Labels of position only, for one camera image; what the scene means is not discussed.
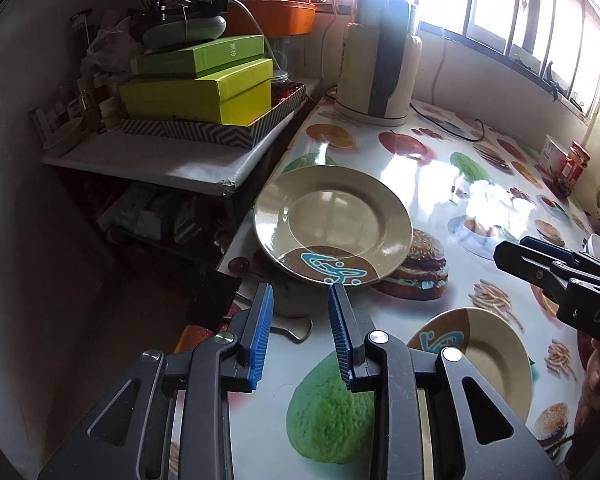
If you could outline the person's hand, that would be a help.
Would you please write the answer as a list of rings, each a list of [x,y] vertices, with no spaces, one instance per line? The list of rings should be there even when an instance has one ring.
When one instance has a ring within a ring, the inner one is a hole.
[[[569,453],[585,462],[600,446],[600,341],[588,340],[588,364],[578,403]]]

